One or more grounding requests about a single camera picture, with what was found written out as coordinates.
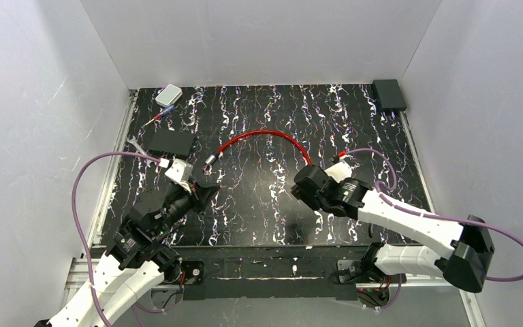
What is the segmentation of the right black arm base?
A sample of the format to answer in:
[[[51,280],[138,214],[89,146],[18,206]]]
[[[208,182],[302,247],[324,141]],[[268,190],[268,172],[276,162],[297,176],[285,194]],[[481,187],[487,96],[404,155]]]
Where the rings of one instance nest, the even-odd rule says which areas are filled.
[[[388,275],[382,272],[372,262],[361,260],[338,260],[332,273],[332,280],[339,284],[378,283],[384,287],[388,283],[403,283],[407,281],[405,274]]]

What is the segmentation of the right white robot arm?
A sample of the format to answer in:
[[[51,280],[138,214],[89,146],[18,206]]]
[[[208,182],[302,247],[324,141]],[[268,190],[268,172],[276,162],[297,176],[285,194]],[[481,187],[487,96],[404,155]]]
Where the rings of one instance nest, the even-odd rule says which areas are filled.
[[[291,192],[314,211],[379,225],[414,240],[412,245],[371,245],[360,262],[363,272],[428,275],[466,292],[483,290],[494,254],[483,219],[440,220],[353,178],[343,162],[326,170],[303,167]]]

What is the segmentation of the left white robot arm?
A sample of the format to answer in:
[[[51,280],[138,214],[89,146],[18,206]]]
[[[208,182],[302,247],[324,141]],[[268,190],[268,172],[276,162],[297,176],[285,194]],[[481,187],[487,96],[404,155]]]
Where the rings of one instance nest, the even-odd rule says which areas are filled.
[[[110,326],[152,287],[181,276],[181,256],[164,243],[189,211],[202,212],[221,186],[196,182],[189,189],[141,193],[114,233],[89,278],[52,318],[36,326]]]

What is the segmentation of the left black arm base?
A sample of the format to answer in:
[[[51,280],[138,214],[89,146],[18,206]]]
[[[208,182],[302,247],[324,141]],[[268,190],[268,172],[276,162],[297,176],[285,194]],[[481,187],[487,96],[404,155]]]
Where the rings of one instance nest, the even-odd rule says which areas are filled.
[[[183,273],[183,285],[201,285],[204,281],[205,264],[203,261],[186,260],[180,265]]]

